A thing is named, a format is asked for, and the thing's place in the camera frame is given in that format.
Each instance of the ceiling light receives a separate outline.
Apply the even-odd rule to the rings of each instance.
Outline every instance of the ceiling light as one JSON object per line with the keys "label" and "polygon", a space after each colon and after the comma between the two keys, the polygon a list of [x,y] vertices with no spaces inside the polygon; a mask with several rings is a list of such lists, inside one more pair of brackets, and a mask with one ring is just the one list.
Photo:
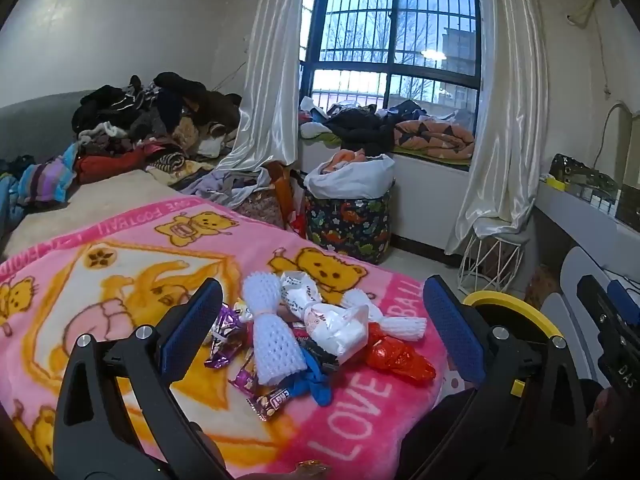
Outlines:
{"label": "ceiling light", "polygon": [[433,50],[429,48],[427,50],[423,50],[420,54],[422,54],[425,58],[431,59],[433,61],[444,61],[447,59],[442,52],[438,52],[437,50]]}

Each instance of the yellow bucket rim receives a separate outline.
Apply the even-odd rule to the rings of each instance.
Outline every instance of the yellow bucket rim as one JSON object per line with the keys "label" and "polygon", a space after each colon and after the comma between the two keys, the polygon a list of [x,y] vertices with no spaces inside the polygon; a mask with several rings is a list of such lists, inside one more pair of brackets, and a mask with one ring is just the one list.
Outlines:
{"label": "yellow bucket rim", "polygon": [[549,339],[556,335],[562,337],[562,332],[558,330],[557,326],[549,321],[548,317],[541,314],[530,304],[525,303],[518,298],[514,298],[509,294],[494,292],[492,290],[480,290],[469,294],[462,303],[471,307],[484,304],[496,304],[498,306],[503,306],[529,319],[529,321],[542,330]]}

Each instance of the blue gripper pad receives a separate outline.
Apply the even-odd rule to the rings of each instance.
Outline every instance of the blue gripper pad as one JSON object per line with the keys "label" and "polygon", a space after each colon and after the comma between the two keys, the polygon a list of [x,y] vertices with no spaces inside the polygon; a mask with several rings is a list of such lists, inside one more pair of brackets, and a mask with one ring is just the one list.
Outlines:
{"label": "blue gripper pad", "polygon": [[186,307],[186,312],[160,349],[160,375],[167,384],[184,378],[220,312],[222,299],[222,287],[209,278],[189,303],[174,306],[178,309]]}
{"label": "blue gripper pad", "polygon": [[480,385],[484,381],[484,351],[460,314],[439,276],[424,282],[422,300],[444,346],[465,381]]}
{"label": "blue gripper pad", "polygon": [[610,281],[607,286],[607,295],[627,324],[640,325],[640,306],[631,298],[622,283],[618,280]]}

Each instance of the beige bed sheet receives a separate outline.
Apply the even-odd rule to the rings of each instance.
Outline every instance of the beige bed sheet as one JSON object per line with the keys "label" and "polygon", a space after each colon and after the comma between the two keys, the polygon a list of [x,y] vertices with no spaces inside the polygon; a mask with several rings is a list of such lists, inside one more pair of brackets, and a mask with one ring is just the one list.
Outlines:
{"label": "beige bed sheet", "polygon": [[180,192],[160,184],[142,170],[85,184],[73,193],[66,206],[25,216],[0,244],[2,256],[14,256],[50,238],[175,195]]}

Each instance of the white metal frame stool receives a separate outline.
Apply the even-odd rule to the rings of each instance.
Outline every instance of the white metal frame stool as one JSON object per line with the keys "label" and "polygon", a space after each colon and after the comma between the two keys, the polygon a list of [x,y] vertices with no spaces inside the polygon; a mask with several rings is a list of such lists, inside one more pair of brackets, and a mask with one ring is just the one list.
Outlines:
{"label": "white metal frame stool", "polygon": [[[478,222],[489,228],[504,225],[504,222],[492,218],[480,218],[474,223],[474,230],[470,234],[458,271],[458,288],[465,294],[478,290],[505,292],[520,269],[524,245],[529,241],[527,230],[523,229],[517,234],[501,233],[480,238],[476,234]],[[481,272],[488,258],[497,259],[494,277]]]}

